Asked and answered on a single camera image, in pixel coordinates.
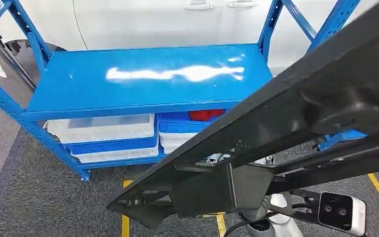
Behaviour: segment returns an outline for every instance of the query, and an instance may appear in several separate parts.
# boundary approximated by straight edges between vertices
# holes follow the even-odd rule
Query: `red object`
[[[190,111],[189,117],[194,121],[202,121],[207,122],[214,116],[220,116],[225,113],[224,109],[220,110],[198,110],[198,111]]]

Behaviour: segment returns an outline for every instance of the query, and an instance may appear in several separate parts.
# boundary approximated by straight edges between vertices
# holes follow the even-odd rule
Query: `blue shelf board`
[[[159,155],[155,157],[119,159],[119,160],[101,161],[101,162],[93,162],[93,163],[83,163],[83,164],[79,164],[78,167],[81,169],[99,169],[99,168],[137,165],[137,164],[155,164],[158,161],[165,158],[166,156],[167,155],[163,152],[163,148],[159,145]]]
[[[22,116],[231,108],[271,79],[256,44],[54,52]]]

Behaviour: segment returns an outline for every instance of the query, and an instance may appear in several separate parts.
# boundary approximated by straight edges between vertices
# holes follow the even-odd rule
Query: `black frame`
[[[367,138],[280,166],[251,163],[351,128]],[[200,162],[214,153],[231,157]],[[154,228],[171,214],[255,209],[264,195],[377,171],[379,4],[150,168],[107,208]],[[166,195],[171,201],[158,200]]]

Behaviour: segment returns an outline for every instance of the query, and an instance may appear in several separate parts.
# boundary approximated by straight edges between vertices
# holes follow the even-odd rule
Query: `white storage bin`
[[[44,128],[61,143],[154,136],[154,114],[49,120]]]
[[[168,154],[171,154],[178,147],[179,146],[177,146],[177,147],[163,147],[163,152],[168,155]]]
[[[143,157],[156,157],[159,155],[159,143],[153,148],[142,148],[132,150],[121,150],[112,152],[97,152],[87,154],[76,154],[74,157],[78,158],[81,163],[91,163],[119,159],[132,159]]]
[[[197,133],[163,133],[160,132],[160,143],[165,147],[179,147]]]

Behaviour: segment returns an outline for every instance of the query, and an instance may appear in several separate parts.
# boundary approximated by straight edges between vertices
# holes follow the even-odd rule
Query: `white car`
[[[348,22],[379,0],[361,0]],[[64,50],[257,42],[271,0],[20,0],[46,43]],[[336,0],[295,0],[319,30]],[[2,41],[14,52],[26,37],[5,12]],[[283,9],[271,39],[273,74],[301,58],[310,41]],[[5,76],[0,66],[0,76]]]

